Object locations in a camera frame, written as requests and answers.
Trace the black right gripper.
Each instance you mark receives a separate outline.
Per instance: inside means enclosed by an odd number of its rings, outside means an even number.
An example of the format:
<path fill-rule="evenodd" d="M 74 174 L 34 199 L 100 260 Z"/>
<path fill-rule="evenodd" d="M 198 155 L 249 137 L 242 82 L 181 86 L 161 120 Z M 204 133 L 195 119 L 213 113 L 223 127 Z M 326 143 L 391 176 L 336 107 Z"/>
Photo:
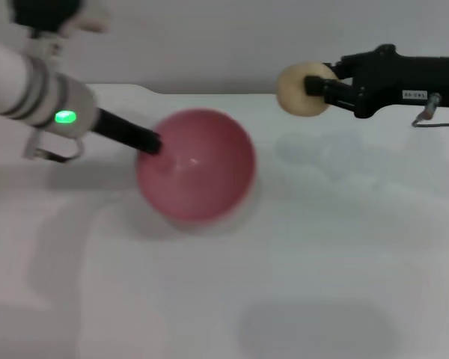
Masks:
<path fill-rule="evenodd" d="M 449 57 L 412 57 L 384 44 L 373 51 L 343 56 L 338 74 L 331 63 L 322 77 L 306 76 L 305 93 L 326 105 L 352 111 L 355 117 L 372 117 L 390 105 L 426 105 L 430 95 L 441 96 L 449 108 Z M 352 79 L 348 85 L 336 79 Z"/>

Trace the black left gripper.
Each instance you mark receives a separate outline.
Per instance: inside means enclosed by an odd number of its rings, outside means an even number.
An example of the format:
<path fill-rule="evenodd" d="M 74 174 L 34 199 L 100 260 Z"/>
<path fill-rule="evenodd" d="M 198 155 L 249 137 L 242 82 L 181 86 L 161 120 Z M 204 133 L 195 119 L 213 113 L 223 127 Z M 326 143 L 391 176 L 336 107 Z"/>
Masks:
<path fill-rule="evenodd" d="M 131 123 L 102 108 L 99 110 L 93 132 L 149 154 L 159 153 L 162 146 L 158 133 Z"/>

